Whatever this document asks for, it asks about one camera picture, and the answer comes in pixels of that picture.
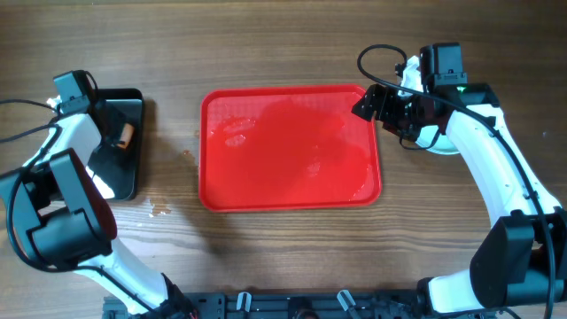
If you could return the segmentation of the white plate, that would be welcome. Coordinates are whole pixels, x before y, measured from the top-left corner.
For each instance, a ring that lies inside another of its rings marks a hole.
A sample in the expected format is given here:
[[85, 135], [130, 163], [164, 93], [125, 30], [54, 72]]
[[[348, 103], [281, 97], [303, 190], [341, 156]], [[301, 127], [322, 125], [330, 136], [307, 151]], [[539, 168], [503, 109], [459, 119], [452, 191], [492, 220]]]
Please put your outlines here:
[[448, 137], [439, 132], [438, 126], [426, 126], [421, 128], [415, 144], [418, 148], [439, 155], [457, 155], [460, 153], [449, 141]]

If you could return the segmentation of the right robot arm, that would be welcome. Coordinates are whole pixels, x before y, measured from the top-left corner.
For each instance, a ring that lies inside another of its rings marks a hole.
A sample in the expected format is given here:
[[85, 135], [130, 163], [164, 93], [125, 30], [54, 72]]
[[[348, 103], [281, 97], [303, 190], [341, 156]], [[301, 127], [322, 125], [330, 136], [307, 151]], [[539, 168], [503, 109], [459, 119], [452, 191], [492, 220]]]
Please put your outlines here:
[[465, 315], [566, 299], [566, 212], [515, 144], [487, 84], [438, 86], [431, 94], [369, 87], [353, 106], [400, 139], [437, 126], [462, 155], [485, 201], [491, 229], [467, 269], [418, 285], [419, 315]]

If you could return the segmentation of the green and yellow sponge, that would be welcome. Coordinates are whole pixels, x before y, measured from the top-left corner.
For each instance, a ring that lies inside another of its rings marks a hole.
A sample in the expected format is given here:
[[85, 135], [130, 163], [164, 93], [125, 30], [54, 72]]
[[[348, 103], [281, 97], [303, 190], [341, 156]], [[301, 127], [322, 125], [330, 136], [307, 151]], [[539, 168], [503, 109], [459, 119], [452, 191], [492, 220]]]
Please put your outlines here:
[[122, 131], [119, 135], [119, 138], [116, 140], [114, 145], [121, 149], [127, 149], [132, 140], [134, 133], [135, 133], [135, 128], [131, 124], [125, 123], [124, 126], [122, 127]]

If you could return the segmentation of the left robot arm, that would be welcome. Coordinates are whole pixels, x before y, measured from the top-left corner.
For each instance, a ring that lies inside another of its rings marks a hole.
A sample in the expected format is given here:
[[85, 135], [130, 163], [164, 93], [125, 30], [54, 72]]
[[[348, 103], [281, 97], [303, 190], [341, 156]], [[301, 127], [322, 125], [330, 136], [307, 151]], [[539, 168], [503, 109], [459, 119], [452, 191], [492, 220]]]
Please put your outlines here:
[[16, 255], [44, 273], [76, 273], [113, 294], [135, 318], [196, 318], [198, 311], [164, 274], [119, 239], [106, 200], [133, 194], [144, 100], [59, 96], [33, 158], [1, 176], [7, 235]]

